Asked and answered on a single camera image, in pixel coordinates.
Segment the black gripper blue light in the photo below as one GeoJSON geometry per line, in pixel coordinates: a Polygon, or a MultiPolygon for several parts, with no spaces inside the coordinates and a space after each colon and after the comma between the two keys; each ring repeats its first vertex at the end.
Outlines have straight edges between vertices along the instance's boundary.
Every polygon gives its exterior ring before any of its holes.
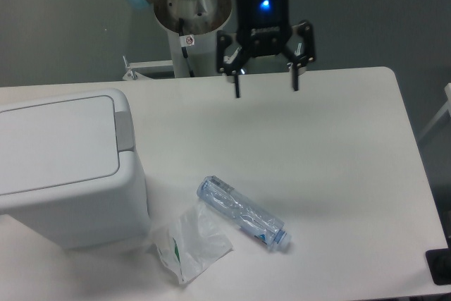
{"type": "Polygon", "coordinates": [[[224,30],[216,33],[216,71],[232,78],[238,99],[239,76],[248,60],[282,53],[291,63],[292,88],[298,91],[301,69],[315,62],[313,25],[308,20],[302,20],[291,28],[288,0],[236,0],[236,5],[236,34],[224,30]],[[292,31],[302,38],[304,49],[299,55],[286,46],[292,31]],[[240,46],[234,57],[226,60],[226,49],[233,42],[240,46]]]}

